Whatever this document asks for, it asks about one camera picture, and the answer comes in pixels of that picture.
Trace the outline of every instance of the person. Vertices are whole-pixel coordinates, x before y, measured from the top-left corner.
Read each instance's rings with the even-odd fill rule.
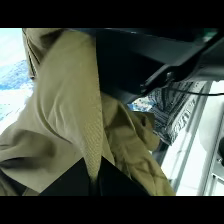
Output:
[[[0,195],[40,195],[81,160],[92,186],[107,161],[149,195],[175,195],[149,153],[159,144],[154,115],[100,91],[95,39],[62,28],[23,28],[23,40],[35,88],[0,136]]]

